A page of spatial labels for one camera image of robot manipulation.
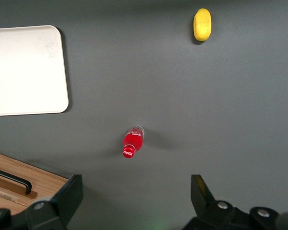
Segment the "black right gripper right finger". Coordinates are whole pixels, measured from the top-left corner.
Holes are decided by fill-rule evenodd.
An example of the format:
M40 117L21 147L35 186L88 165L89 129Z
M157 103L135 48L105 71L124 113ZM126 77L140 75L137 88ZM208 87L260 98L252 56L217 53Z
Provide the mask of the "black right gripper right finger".
M224 200L216 200L202 176L191 176L191 201L196 213L184 230L288 230L288 212L267 207L245 213Z

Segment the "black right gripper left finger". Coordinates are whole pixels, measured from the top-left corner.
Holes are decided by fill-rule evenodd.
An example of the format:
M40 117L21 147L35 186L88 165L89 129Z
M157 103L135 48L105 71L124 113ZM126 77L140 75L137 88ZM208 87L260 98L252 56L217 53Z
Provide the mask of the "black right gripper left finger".
M75 174L50 200L36 201L15 215L0 208L0 230L66 230L82 200L82 176Z

